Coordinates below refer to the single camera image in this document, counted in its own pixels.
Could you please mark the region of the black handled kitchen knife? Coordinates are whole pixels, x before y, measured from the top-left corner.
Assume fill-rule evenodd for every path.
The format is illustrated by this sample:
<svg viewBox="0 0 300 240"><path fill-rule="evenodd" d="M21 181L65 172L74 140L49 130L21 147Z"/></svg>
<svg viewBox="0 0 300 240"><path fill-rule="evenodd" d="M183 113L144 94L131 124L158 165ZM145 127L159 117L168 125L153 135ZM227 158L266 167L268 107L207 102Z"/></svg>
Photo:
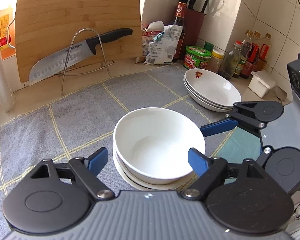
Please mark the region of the black handled kitchen knife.
<svg viewBox="0 0 300 240"><path fill-rule="evenodd" d="M55 52L34 64L29 74L29 85L34 85L74 64L95 56L97 54L96 46L98 45L102 46L104 43L113 42L132 34L133 30L130 28L115 29L101 35L97 34L94 37L87 38Z"/></svg>

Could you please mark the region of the yellow lid spice jar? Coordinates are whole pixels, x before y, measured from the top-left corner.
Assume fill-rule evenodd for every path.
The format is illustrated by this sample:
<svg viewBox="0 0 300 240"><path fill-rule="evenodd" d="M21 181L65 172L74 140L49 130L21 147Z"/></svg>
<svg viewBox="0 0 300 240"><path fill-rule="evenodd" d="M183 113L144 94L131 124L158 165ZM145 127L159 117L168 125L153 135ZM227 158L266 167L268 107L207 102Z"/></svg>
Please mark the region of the yellow lid spice jar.
<svg viewBox="0 0 300 240"><path fill-rule="evenodd" d="M213 49L211 55L212 56L206 67L206 70L217 73L224 56L224 51L221 51L219 49Z"/></svg>

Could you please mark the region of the white plate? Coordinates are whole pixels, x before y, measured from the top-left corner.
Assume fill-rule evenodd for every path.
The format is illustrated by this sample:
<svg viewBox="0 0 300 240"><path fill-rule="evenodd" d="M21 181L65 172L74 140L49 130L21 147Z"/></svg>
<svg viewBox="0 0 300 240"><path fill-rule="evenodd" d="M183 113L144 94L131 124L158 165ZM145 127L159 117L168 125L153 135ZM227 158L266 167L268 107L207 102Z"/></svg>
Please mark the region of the white plate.
<svg viewBox="0 0 300 240"><path fill-rule="evenodd" d="M187 84L187 82L185 81L185 80L183 80L183 82L184 82L184 85L185 85L185 87L187 86L189 89L190 89L190 91L192 91L191 90L191 88L189 87L189 85ZM201 99L201 100L203 100L203 101L205 101L205 102L207 102L207 103L209 103L209 104L211 104L211 105L213 105L213 106L217 106L217 107L220 107L220 108L233 108L233 107L223 107L223 106L218 106L218 105L216 105L215 103L211 103L211 102L209 102L209 101L207 101L207 100L205 100L205 99Z"/></svg>
<svg viewBox="0 0 300 240"><path fill-rule="evenodd" d="M189 69L184 78L197 96L218 106L233 107L242 101L240 92L230 81L209 70Z"/></svg>
<svg viewBox="0 0 300 240"><path fill-rule="evenodd" d="M217 106L213 106L203 100L201 100L200 98L198 98L192 91L190 91L190 89L186 86L187 92L189 93L190 97L199 105L201 105L202 107L214 111L214 112L219 112L219 113L223 113L223 112L229 112L231 111L233 108L220 108Z"/></svg>

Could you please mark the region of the green lid sauce jar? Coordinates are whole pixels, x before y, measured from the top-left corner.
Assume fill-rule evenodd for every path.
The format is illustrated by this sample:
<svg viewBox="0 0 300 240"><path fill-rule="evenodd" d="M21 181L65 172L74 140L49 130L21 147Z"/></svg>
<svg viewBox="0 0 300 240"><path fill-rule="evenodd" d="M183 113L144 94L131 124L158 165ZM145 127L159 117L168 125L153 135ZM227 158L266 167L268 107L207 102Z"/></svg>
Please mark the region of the green lid sauce jar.
<svg viewBox="0 0 300 240"><path fill-rule="evenodd" d="M210 51L197 47L197 46L187 46L186 53L183 60L183 66L186 69L200 68L205 69L212 57Z"/></svg>

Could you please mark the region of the white salt bag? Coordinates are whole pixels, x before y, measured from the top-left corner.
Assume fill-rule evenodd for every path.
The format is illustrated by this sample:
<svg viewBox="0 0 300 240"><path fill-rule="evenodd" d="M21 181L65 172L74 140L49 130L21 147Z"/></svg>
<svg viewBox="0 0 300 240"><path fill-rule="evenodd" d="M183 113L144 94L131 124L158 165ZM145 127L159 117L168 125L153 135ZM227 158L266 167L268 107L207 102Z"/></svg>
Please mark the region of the white salt bag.
<svg viewBox="0 0 300 240"><path fill-rule="evenodd" d="M164 26L164 28L164 31L149 43L145 64L163 65L172 62L178 42L175 25Z"/></svg>

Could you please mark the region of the dark red knife block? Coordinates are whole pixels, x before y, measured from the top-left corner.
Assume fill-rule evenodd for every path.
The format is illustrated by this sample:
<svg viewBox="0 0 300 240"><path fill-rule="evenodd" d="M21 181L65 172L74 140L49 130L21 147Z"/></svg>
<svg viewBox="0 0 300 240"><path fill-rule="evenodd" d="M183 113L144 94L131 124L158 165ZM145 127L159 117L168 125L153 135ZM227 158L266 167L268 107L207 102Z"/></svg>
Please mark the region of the dark red knife block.
<svg viewBox="0 0 300 240"><path fill-rule="evenodd" d="M184 17L185 35L180 50L180 60L184 59L187 46L196 45L200 30L202 28L204 17L204 13L186 8Z"/></svg>

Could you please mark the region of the red cap clear bottle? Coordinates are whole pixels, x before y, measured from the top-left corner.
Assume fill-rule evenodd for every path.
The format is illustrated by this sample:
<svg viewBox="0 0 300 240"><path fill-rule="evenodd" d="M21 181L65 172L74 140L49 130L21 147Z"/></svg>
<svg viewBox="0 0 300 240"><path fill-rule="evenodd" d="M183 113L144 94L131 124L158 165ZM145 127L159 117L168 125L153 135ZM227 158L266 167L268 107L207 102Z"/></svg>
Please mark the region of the red cap clear bottle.
<svg viewBox="0 0 300 240"><path fill-rule="evenodd" d="M235 69L239 63L239 59L241 57L240 48L241 41L236 41L234 46L228 49L223 56L221 61L219 70L217 74L222 76L223 78L230 80L235 72Z"/></svg>

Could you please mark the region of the white plate back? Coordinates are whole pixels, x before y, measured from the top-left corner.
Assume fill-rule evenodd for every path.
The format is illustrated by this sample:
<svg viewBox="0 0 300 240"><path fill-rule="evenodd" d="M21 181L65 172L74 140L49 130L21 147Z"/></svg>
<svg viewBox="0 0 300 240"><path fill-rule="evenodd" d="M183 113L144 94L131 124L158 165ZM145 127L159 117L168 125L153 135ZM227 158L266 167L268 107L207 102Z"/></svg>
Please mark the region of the white plate back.
<svg viewBox="0 0 300 240"><path fill-rule="evenodd" d="M240 92L230 81L209 70L189 69L184 78L197 96L218 106L233 107L242 101Z"/></svg>

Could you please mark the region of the white plastic container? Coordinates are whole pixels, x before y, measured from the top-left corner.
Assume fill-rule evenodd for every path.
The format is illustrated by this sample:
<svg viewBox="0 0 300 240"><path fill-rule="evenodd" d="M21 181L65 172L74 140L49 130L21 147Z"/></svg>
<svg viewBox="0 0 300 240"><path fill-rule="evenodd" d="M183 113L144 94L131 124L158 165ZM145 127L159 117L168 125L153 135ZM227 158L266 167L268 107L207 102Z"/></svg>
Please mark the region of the white plastic container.
<svg viewBox="0 0 300 240"><path fill-rule="evenodd" d="M263 98L275 85L276 81L264 70L251 72L252 79L248 88L260 98Z"/></svg>

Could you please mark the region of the orange cooking wine jug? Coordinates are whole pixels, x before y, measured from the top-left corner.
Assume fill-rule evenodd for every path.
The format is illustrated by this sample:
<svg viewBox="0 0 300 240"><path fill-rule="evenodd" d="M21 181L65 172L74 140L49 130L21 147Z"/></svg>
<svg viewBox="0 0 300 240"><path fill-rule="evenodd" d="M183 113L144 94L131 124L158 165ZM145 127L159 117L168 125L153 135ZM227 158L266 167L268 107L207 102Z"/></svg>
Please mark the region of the orange cooking wine jug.
<svg viewBox="0 0 300 240"><path fill-rule="evenodd" d="M3 60L15 54L13 20L14 14L12 7L0 10L0 53Z"/></svg>

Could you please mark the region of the floral bowl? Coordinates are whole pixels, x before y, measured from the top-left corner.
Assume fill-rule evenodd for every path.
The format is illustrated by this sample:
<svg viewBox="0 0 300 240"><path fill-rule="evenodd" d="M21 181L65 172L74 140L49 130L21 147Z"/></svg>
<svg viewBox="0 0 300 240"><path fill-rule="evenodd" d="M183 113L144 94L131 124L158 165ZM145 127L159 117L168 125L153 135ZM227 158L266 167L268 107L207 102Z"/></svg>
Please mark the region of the floral bowl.
<svg viewBox="0 0 300 240"><path fill-rule="evenodd" d="M192 171L190 174L174 181L148 178L128 168L128 166L126 166L124 162L120 159L119 155L115 150L113 150L113 159L114 162L116 162L119 165L119 167L121 167L122 171L132 182L149 189L176 189L181 185L185 185L186 183L188 183L196 177L194 175L194 172Z"/></svg>
<svg viewBox="0 0 300 240"><path fill-rule="evenodd" d="M205 153L198 126L166 108L147 107L127 113L116 124L114 150L128 168L153 179L177 180L190 174L188 151Z"/></svg>
<svg viewBox="0 0 300 240"><path fill-rule="evenodd" d="M185 187L192 184L198 176L192 172L191 174L178 179L177 181L174 181L169 184L165 185L154 185L147 182L144 182L136 176L132 175L131 172L124 166L123 161L119 160L119 156L117 155L116 151L113 150L113 161L114 165L120 174L120 176L132 187L138 190L147 191L147 190L178 190L181 191L185 189Z"/></svg>

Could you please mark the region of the green cap small bottle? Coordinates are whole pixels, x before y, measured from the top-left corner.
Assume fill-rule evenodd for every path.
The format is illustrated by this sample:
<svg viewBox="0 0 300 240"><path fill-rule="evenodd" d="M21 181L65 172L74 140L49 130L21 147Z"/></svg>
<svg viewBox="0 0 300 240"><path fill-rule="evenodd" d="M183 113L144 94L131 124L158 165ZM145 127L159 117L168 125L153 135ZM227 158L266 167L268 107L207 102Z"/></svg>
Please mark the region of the green cap small bottle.
<svg viewBox="0 0 300 240"><path fill-rule="evenodd" d="M213 48L214 48L214 45L209 43L209 42L205 42L204 44L204 49L209 51L209 52L212 52L213 51Z"/></svg>

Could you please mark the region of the bamboo cutting board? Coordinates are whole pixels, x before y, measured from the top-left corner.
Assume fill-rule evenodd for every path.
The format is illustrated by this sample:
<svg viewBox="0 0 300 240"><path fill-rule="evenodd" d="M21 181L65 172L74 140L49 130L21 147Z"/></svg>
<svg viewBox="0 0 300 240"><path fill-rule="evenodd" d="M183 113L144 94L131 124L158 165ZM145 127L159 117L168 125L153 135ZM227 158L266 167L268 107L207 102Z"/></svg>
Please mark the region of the bamboo cutting board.
<svg viewBox="0 0 300 240"><path fill-rule="evenodd" d="M34 64L70 45L79 30L92 28L99 34L131 28L133 34L103 44L108 60L142 55L140 0L17 0L15 50L19 78L29 79ZM87 60L102 62L101 47Z"/></svg>

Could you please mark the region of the grey blue checked dish mat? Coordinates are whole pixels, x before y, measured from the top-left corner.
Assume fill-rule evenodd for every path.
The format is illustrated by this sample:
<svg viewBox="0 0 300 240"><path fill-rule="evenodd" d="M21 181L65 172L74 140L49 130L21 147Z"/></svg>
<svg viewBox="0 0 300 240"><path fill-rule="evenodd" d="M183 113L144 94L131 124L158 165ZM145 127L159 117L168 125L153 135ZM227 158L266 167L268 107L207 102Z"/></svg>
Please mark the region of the grey blue checked dish mat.
<svg viewBox="0 0 300 240"><path fill-rule="evenodd" d="M42 159L66 163L101 147L113 149L113 130L126 113L144 107L179 112L202 126L223 118L197 104L177 66L114 77L83 88L0 126L0 239L9 232L4 198Z"/></svg>

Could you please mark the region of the dark vinegar bottle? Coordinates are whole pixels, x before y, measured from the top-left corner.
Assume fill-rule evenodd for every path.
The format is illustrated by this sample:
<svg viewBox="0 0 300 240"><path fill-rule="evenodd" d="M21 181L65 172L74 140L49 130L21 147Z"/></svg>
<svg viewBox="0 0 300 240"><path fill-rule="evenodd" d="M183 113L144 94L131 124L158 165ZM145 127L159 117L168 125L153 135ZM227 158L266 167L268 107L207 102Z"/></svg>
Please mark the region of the dark vinegar bottle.
<svg viewBox="0 0 300 240"><path fill-rule="evenodd" d="M173 62L176 62L179 58L181 46L183 44L184 35L185 35L185 28L184 28L184 17L186 11L186 3L179 2L177 5L175 19L173 25L175 25L176 35L178 38L177 46L173 56Z"/></svg>

